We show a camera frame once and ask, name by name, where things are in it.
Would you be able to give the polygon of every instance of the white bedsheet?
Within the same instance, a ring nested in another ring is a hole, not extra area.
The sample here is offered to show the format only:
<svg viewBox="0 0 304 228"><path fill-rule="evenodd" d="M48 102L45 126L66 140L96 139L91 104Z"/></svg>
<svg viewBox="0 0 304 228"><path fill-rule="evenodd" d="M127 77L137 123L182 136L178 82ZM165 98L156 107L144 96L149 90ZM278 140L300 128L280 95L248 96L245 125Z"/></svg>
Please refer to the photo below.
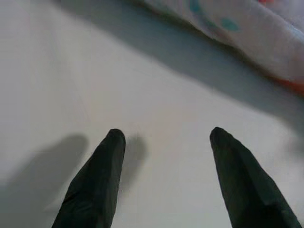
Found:
<svg viewBox="0 0 304 228"><path fill-rule="evenodd" d="M209 133L252 150L304 223L304 102L213 43L118 0L0 1L0 227L49 228L111 128L113 228L229 228Z"/></svg>

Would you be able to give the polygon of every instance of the patterned fabric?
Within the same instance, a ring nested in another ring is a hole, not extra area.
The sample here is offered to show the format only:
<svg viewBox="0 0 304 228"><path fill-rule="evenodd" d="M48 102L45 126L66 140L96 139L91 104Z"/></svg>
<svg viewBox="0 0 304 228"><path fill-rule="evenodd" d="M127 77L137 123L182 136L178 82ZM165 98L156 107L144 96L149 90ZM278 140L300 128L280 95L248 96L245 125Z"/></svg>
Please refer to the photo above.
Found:
<svg viewBox="0 0 304 228"><path fill-rule="evenodd" d="M142 1L237 48L275 78L304 88L304 0Z"/></svg>

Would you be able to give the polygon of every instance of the white surface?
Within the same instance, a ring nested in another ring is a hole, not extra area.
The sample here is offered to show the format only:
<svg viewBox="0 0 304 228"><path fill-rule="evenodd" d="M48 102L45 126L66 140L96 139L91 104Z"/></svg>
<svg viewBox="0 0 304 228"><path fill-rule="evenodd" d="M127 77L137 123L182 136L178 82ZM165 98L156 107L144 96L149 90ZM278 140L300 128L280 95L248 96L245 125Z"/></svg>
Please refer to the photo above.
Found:
<svg viewBox="0 0 304 228"><path fill-rule="evenodd" d="M215 126L304 222L303 100L212 43L118 0L2 0L0 41L0 227L51 227L116 127L128 147L113 228L231 227Z"/></svg>

